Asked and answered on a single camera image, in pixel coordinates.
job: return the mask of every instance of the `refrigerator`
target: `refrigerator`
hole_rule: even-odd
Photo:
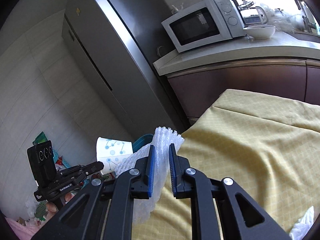
[[[62,37],[86,79],[135,138],[188,119],[153,62],[174,50],[164,0],[68,0]]]

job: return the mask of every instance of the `cabinet door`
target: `cabinet door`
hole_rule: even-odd
[[[306,67],[252,66],[212,70],[169,79],[186,115],[200,117],[226,89],[304,101]]]
[[[308,67],[306,103],[320,105],[320,68]]]

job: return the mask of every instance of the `microwave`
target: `microwave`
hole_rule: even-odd
[[[232,0],[203,0],[162,22],[178,52],[245,36]]]

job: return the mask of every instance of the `yellow tablecloth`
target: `yellow tablecloth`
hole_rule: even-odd
[[[226,90],[182,136],[178,155],[209,178],[233,178],[287,232],[320,206],[320,106]],[[132,239],[191,239],[190,200],[173,197],[170,176]]]

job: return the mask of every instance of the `kitchen counter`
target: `kitchen counter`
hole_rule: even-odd
[[[159,75],[229,60],[260,57],[298,57],[320,60],[320,43],[301,41],[276,32],[270,39],[242,37],[178,53],[174,50],[153,63]]]

